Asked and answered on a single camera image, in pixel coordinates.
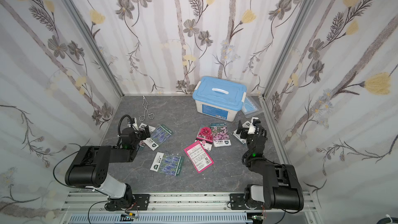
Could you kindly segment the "purple flower seed packet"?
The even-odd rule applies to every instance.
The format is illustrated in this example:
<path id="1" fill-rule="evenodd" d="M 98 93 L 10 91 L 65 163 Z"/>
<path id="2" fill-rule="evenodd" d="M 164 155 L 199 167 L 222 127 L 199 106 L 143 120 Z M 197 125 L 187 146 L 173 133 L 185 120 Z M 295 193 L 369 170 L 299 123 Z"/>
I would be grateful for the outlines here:
<path id="1" fill-rule="evenodd" d="M 141 123 L 140 126 L 138 127 L 138 129 L 139 129 L 140 131 L 145 131 L 145 128 L 146 128 L 146 127 L 148 128 L 150 134 L 155 130 L 155 127 L 150 126 L 150 125 L 147 125 L 147 124 L 145 124 L 145 123 Z M 147 141 L 147 140 L 149 140 L 149 139 L 150 139 L 150 137 L 147 137 L 144 141 L 140 141 L 139 146 L 142 147 L 142 148 L 144 148 L 144 147 L 146 146 L 145 141 Z"/>

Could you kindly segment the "pink phlox seed packet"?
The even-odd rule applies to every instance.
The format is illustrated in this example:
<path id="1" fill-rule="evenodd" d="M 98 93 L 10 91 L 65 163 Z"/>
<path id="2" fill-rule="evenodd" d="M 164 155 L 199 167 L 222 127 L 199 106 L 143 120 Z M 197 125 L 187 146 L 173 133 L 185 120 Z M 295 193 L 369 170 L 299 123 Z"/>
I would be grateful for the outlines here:
<path id="1" fill-rule="evenodd" d="M 231 146 L 227 125 L 225 123 L 212 123 L 210 129 L 215 147 Z"/>

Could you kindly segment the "lavender seed packet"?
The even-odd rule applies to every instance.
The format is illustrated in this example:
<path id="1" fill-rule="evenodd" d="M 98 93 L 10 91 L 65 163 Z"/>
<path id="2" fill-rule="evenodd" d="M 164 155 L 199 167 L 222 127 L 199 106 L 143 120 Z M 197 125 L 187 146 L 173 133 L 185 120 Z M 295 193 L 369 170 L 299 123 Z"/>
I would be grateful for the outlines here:
<path id="1" fill-rule="evenodd" d="M 157 152 L 150 170 L 161 174 L 178 176 L 180 174 L 183 162 L 184 157 L 182 156 Z"/>
<path id="2" fill-rule="evenodd" d="M 173 135 L 173 131 L 166 125 L 158 125 L 151 133 L 151 137 L 144 140 L 144 143 L 151 149 L 156 150 Z"/>

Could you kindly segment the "hollyhock pink flower packet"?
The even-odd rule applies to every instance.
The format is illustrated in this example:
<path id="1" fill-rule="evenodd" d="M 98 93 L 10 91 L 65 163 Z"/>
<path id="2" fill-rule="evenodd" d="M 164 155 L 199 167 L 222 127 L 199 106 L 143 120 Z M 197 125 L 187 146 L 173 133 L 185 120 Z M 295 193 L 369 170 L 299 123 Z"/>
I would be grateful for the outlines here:
<path id="1" fill-rule="evenodd" d="M 205 150 L 211 151 L 214 141 L 211 128 L 201 125 L 195 140 L 199 141 Z"/>

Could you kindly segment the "pink back seed packet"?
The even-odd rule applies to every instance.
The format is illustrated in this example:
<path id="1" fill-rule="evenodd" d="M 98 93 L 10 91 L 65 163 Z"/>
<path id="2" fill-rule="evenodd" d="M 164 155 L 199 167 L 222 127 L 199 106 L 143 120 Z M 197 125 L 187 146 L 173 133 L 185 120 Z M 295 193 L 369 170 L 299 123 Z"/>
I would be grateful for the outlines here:
<path id="1" fill-rule="evenodd" d="M 186 147 L 184 152 L 198 173 L 202 173 L 214 164 L 213 159 L 209 156 L 200 141 L 195 141 L 193 144 Z"/>

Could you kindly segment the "white cosmos seed packet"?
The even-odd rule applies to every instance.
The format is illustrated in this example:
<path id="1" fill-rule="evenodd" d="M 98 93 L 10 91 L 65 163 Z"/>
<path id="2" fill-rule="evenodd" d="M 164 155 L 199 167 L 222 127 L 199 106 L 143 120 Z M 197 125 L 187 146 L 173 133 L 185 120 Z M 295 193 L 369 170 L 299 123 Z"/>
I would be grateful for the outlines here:
<path id="1" fill-rule="evenodd" d="M 242 123 L 239 121 L 238 123 L 238 128 L 232 133 L 232 135 L 238 139 L 243 145 L 246 144 L 247 136 L 248 136 L 248 131 L 250 128 L 251 123 L 249 121 L 246 121 Z"/>

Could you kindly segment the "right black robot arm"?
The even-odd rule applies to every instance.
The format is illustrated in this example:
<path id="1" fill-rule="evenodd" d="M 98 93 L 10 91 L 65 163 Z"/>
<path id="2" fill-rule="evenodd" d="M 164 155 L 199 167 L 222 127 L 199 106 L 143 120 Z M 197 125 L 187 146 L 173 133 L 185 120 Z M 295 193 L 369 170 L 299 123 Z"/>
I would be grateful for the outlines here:
<path id="1" fill-rule="evenodd" d="M 247 145 L 242 164 L 262 176 L 262 185 L 248 184 L 245 188 L 243 206 L 248 209 L 281 209 L 290 214 L 300 212 L 304 208 L 304 194 L 295 168 L 265 157 L 268 138 L 261 121 L 258 118 L 246 123 L 240 121 L 236 134 Z"/>

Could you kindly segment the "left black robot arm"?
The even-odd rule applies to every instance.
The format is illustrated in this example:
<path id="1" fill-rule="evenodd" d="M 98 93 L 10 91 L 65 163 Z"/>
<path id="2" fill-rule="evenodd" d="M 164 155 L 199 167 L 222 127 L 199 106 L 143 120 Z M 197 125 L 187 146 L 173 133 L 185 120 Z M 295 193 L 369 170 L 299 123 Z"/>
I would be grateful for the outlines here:
<path id="1" fill-rule="evenodd" d="M 118 142 L 115 146 L 83 146 L 66 175 L 70 187 L 92 189 L 107 196 L 105 210 L 141 211 L 148 207 L 149 194 L 135 195 L 131 186 L 112 177 L 111 163 L 130 163 L 137 156 L 140 142 L 150 138 L 147 125 L 137 125 L 135 118 L 124 115 L 118 123 Z"/>

